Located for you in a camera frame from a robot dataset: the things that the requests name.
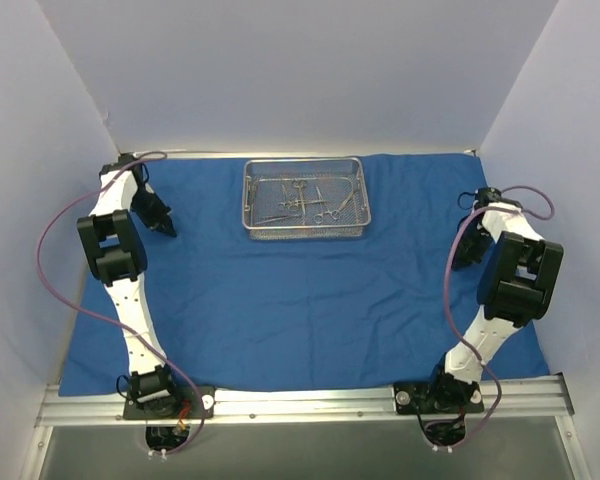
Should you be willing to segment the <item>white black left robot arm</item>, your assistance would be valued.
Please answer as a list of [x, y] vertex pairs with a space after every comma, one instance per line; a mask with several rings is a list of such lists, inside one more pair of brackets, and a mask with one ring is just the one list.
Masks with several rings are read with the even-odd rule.
[[91, 212], [77, 220], [77, 231], [92, 276], [114, 304], [128, 352], [127, 390], [131, 405], [159, 419], [174, 417], [182, 395], [157, 338], [145, 292], [146, 250], [137, 216], [149, 230], [176, 237], [167, 206], [149, 185], [148, 169], [131, 153], [102, 167], [103, 191]]

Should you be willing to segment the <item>steel hemostat clamp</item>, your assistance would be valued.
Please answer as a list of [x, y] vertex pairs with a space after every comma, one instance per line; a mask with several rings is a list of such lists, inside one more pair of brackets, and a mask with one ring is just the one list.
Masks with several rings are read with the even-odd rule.
[[313, 221], [316, 224], [322, 224], [327, 218], [338, 220], [340, 218], [340, 212], [338, 210], [328, 210], [326, 207], [326, 201], [324, 200], [321, 190], [318, 186], [315, 186], [315, 191], [318, 197], [316, 202], [320, 208], [320, 211], [313, 216]]

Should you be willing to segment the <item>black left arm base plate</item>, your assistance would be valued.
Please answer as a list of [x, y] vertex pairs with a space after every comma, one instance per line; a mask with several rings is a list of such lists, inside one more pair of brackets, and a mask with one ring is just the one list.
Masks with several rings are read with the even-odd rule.
[[216, 388], [199, 386], [198, 390], [204, 406], [201, 406], [198, 395], [191, 387], [181, 386], [175, 396], [152, 400], [144, 404], [126, 401], [122, 418], [138, 421], [212, 418]]

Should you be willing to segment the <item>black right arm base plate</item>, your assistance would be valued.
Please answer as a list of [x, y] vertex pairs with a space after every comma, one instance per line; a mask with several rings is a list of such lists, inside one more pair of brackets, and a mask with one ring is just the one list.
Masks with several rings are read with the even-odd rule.
[[450, 385], [396, 382], [392, 385], [398, 415], [459, 415], [485, 411], [477, 383], [452, 381]]

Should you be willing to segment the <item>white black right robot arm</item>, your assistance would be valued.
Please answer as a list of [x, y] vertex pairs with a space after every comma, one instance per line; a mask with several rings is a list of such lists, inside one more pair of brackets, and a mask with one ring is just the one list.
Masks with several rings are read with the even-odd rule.
[[[459, 224], [445, 266], [443, 302], [458, 343], [441, 360], [424, 400], [435, 412], [476, 401], [478, 383], [498, 350], [514, 334], [547, 313], [564, 258], [564, 247], [538, 234], [527, 220], [541, 216], [494, 187], [473, 194], [471, 212]], [[479, 305], [465, 333], [452, 318], [453, 271], [488, 261], [478, 284]]]

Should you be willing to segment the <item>steel surgical scissors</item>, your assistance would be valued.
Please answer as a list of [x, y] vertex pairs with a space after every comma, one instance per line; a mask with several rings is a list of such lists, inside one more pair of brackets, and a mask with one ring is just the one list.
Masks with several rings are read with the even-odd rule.
[[283, 200], [278, 203], [277, 209], [279, 211], [297, 211], [299, 209], [299, 201], [290, 196], [286, 185], [281, 185]]

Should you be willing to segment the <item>steel mesh instrument tray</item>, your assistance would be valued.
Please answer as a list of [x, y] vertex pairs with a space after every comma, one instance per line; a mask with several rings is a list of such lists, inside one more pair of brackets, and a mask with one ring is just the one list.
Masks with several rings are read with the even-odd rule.
[[[279, 211], [283, 200], [281, 185], [285, 184], [290, 196], [299, 200], [292, 186], [295, 180], [304, 180], [306, 224], [302, 212]], [[341, 201], [357, 184], [357, 191], [338, 220], [327, 218], [316, 224], [313, 216], [320, 211], [315, 186], [321, 190], [328, 210], [337, 210]], [[356, 238], [362, 236], [371, 223], [371, 208], [366, 189], [363, 165], [357, 157], [328, 158], [271, 158], [248, 161], [243, 170], [242, 224], [252, 240], [312, 240]], [[268, 216], [294, 215], [284, 221], [265, 225], [255, 223]]]

